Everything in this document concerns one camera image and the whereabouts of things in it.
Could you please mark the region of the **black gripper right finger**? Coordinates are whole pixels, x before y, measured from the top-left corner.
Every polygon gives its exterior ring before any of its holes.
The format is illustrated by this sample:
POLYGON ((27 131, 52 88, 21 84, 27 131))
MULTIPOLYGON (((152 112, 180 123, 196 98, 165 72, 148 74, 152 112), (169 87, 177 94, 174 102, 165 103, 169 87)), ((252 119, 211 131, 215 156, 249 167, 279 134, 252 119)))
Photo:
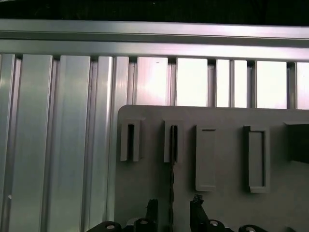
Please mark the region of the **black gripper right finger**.
POLYGON ((202 195, 196 194, 190 201, 190 229, 192 232, 233 232, 217 219, 209 219, 203 208, 202 195))

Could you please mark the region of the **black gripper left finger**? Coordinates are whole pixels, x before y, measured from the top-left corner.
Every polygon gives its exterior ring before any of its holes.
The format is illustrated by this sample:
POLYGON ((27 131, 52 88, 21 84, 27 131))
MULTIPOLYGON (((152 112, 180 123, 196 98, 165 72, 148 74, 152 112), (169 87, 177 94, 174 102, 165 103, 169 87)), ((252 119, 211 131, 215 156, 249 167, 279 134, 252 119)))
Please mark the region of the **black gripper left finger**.
POLYGON ((158 231, 158 200, 150 199, 146 215, 134 219, 133 222, 122 226, 114 221, 104 221, 89 229, 88 232, 157 232, 158 231))

